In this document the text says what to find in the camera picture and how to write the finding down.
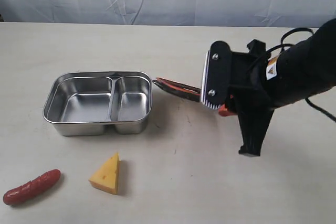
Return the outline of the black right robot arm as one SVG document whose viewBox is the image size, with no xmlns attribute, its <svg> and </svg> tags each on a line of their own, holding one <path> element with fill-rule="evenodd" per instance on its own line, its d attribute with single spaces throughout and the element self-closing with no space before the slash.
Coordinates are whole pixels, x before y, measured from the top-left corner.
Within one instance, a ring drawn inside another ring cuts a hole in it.
<svg viewBox="0 0 336 224">
<path fill-rule="evenodd" d="M 280 53 L 259 55 L 250 63 L 232 56 L 224 115 L 237 114 L 243 137 L 240 155 L 260 156 L 262 143 L 276 109 L 335 87 L 335 19 L 309 38 Z"/>
</svg>

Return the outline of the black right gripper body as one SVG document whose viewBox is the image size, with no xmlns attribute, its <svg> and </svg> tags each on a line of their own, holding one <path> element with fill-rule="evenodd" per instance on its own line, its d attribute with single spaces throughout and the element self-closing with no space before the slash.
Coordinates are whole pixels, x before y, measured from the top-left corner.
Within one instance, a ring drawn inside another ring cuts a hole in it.
<svg viewBox="0 0 336 224">
<path fill-rule="evenodd" d="M 229 84 L 230 109 L 237 113 L 243 144 L 238 153 L 260 156 L 262 143 L 274 110 L 265 83 L 266 44 L 254 39 L 247 45 L 248 52 L 232 53 L 232 69 Z"/>
</svg>

